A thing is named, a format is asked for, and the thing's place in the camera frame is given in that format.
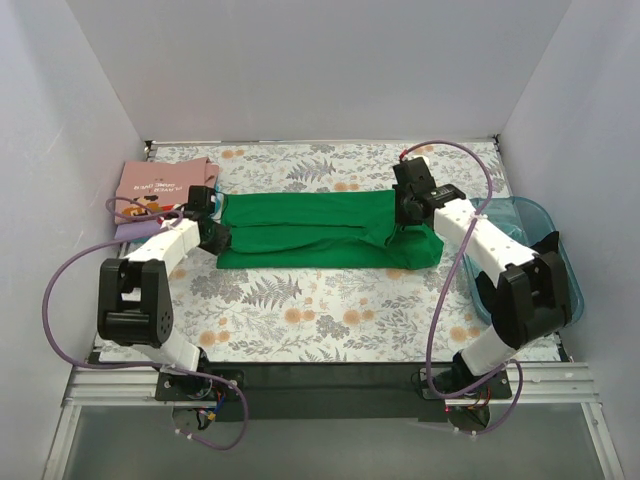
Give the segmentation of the green t shirt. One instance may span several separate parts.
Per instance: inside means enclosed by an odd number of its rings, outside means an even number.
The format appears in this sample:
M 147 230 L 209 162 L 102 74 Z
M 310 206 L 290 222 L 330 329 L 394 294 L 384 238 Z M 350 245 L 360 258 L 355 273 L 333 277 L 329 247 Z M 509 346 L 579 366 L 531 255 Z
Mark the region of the green t shirt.
M 443 241 L 427 226 L 395 222 L 391 190 L 259 193 L 225 197 L 231 242 L 220 270 L 392 268 L 439 264 Z

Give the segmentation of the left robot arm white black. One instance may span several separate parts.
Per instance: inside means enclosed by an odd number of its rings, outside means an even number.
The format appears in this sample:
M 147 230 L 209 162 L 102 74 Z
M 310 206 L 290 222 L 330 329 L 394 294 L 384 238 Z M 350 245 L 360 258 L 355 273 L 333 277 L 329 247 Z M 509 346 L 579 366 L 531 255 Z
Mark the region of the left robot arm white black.
M 174 328 L 169 276 L 192 250 L 219 255 L 230 245 L 230 229 L 215 221 L 215 210 L 215 190 L 191 186 L 186 206 L 159 233 L 127 256 L 104 261 L 99 275 L 99 336 L 138 351 L 159 368 L 181 370 L 178 387 L 193 400 L 211 392 L 213 377 L 199 366 L 199 347 Z

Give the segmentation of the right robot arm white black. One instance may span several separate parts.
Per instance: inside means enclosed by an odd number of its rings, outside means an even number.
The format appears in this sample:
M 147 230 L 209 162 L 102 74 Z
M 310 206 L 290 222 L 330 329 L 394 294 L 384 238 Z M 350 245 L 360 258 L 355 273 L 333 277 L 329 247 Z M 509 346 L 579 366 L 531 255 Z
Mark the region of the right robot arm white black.
M 397 223 L 430 227 L 480 268 L 476 285 L 491 324 L 432 381 L 443 394 L 475 397 L 488 386 L 488 373 L 572 320 L 559 234 L 553 231 L 532 247 L 517 242 L 478 213 L 457 187 L 437 185 L 422 157 L 402 160 L 393 171 Z

